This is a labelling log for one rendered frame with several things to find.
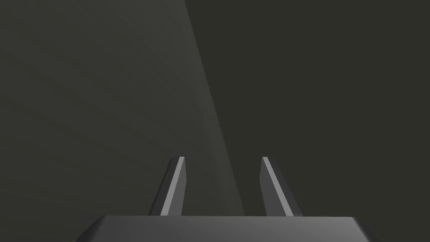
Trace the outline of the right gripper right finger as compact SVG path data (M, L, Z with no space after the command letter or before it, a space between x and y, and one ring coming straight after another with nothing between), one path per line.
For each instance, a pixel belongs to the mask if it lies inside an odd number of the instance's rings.
M303 216L274 158L262 157L260 187L267 216Z

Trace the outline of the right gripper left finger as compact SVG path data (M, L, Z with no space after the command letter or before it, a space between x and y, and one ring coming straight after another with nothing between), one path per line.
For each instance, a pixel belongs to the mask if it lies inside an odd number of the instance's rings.
M186 189L184 157L173 157L168 163L149 216L180 216Z

